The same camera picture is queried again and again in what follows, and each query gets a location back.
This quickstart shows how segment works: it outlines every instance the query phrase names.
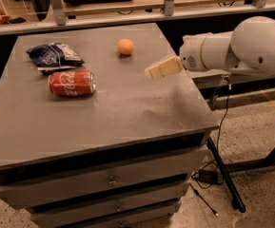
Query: soda can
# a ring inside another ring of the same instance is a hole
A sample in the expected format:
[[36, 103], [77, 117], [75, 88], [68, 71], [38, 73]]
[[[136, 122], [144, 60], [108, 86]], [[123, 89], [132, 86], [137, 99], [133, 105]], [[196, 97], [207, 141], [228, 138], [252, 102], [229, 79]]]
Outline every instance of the soda can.
[[56, 95], [92, 94], [95, 91], [94, 77], [89, 70], [54, 72], [49, 76], [49, 89]]

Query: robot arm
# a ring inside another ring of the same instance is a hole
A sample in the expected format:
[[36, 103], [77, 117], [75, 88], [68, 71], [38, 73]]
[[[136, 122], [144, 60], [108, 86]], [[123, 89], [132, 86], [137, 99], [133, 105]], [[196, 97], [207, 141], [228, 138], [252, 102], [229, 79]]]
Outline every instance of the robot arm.
[[186, 35], [180, 56], [169, 56], [146, 69], [149, 77], [222, 69], [230, 73], [275, 76], [275, 20], [252, 17], [224, 33]]

